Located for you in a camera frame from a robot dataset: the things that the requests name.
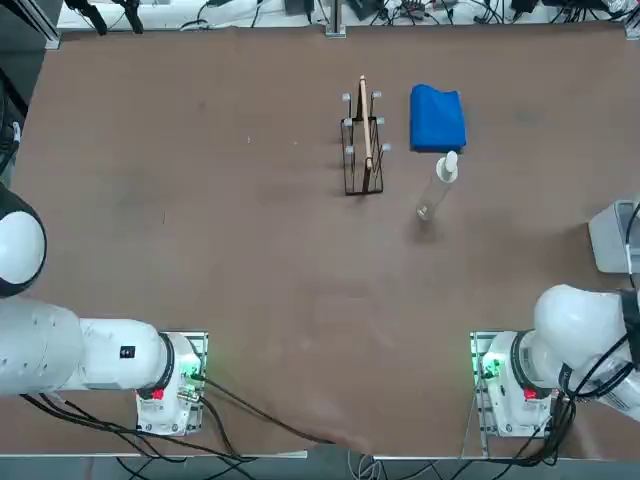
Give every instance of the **plastic bottle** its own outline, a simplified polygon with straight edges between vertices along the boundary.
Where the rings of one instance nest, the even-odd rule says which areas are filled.
[[[447,153],[436,164],[436,174],[432,175],[427,184],[427,188],[422,192],[420,201],[416,208],[418,218],[428,221],[435,215],[440,202],[458,178],[458,154],[456,152]]]

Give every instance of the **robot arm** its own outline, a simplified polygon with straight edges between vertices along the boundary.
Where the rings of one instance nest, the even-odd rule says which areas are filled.
[[[552,389],[575,390],[627,333],[620,294],[567,285],[552,287],[540,297],[534,326],[526,332],[499,333],[482,360],[503,436],[531,435],[549,415]],[[617,375],[615,388],[598,400],[640,421],[640,374],[630,367],[631,350],[624,342],[595,370],[582,392],[612,384]]]
[[[185,336],[14,296],[36,280],[46,252],[36,212],[0,184],[0,395],[135,390],[139,428],[199,430],[204,386],[190,374],[204,373],[204,358]]]

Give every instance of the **brown table surface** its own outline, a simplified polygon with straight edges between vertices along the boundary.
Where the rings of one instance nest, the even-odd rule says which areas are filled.
[[[608,24],[67,37],[14,180],[49,237],[28,295],[206,329],[209,374],[283,420],[361,451],[458,456],[469,332],[530,328],[555,284],[623,282],[596,271],[586,222],[640,184],[637,49]],[[360,74],[394,148],[366,199],[342,194],[338,129]],[[438,155],[408,149],[421,82],[460,91],[468,133],[428,229],[415,203]],[[72,398],[134,423],[130,392]],[[309,446],[218,403],[241,451]],[[0,405],[3,453],[130,451]],[[464,453],[479,455],[471,423]],[[573,430],[566,455],[640,458],[640,425],[606,407],[579,406]],[[211,422],[193,440],[219,447]]]

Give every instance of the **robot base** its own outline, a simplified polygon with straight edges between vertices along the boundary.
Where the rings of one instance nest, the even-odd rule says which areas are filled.
[[[204,383],[189,377],[205,375],[209,335],[206,332],[164,332],[175,351],[167,388],[143,399],[136,393],[136,428],[157,435],[189,435],[202,428]]]
[[[476,341],[477,352],[473,352],[472,341],[472,353],[480,358],[476,369],[478,410],[481,425],[487,433],[501,437],[530,437],[536,427],[543,426],[549,418],[551,397],[532,397],[531,392],[525,392],[516,381],[510,361],[515,336],[516,332],[482,332],[484,348]],[[536,436],[544,435],[542,428]]]

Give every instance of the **blue towel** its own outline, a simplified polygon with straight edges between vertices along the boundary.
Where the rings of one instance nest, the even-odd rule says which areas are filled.
[[[459,151],[467,144],[458,92],[440,92],[428,85],[411,90],[411,150]]]

